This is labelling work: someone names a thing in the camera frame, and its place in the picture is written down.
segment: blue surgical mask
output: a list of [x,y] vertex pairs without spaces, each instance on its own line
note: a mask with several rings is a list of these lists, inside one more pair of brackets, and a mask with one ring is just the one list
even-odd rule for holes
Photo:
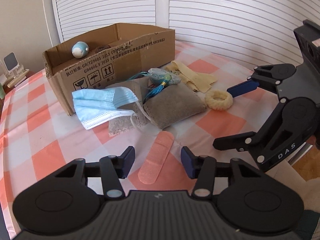
[[120,116],[135,115],[133,110],[118,109],[133,102],[145,114],[136,95],[126,87],[81,89],[72,92],[72,97],[76,114],[86,130]]

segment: cream scrunchie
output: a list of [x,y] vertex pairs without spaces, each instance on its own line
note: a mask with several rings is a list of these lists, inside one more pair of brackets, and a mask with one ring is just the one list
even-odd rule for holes
[[227,110],[233,104],[232,95],[226,91],[209,90],[204,97],[208,107],[214,110]]

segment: cardboard box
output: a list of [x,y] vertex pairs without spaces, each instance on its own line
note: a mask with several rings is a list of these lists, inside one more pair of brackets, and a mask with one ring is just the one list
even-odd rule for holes
[[[89,46],[86,57],[74,58],[78,41]],[[68,115],[75,113],[72,91],[103,89],[118,81],[174,60],[175,31],[153,25],[117,23],[89,31],[43,53],[46,76]]]

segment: checkered tablecloth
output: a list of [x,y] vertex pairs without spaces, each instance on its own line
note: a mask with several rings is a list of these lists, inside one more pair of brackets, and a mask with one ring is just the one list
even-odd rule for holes
[[[218,78],[214,89],[226,90],[245,81],[252,73],[234,62],[181,42],[176,42],[176,60],[194,71],[214,73]],[[199,96],[204,98],[204,94],[199,93]],[[139,181],[138,171],[156,136],[131,130],[109,137],[108,123],[85,130],[76,115],[70,117],[65,114],[47,82],[45,72],[40,71],[6,95],[1,116],[0,202],[10,237],[20,230],[12,214],[14,198],[75,158],[83,157],[87,162],[96,162],[106,155],[121,155],[127,146],[134,146],[135,163],[129,177],[121,181],[126,193],[130,189],[190,190],[195,181],[187,177],[181,164],[182,146],[188,146],[196,155],[210,155],[220,162],[241,157],[255,165],[247,152],[215,150],[213,140],[240,132],[257,131],[277,103],[276,95],[258,88],[235,98],[233,106],[227,111],[207,110],[166,128],[175,136],[175,141],[157,181],[145,185]],[[157,129],[149,124],[146,130],[155,134],[153,130]],[[102,193],[98,180],[89,181],[89,184]]]

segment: white shutter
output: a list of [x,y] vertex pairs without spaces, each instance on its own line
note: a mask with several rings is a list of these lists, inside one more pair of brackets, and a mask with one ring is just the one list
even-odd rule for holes
[[52,0],[60,41],[117,22],[155,24],[155,0]]
[[293,29],[320,23],[320,0],[169,0],[169,27],[194,43],[252,69],[302,63]]

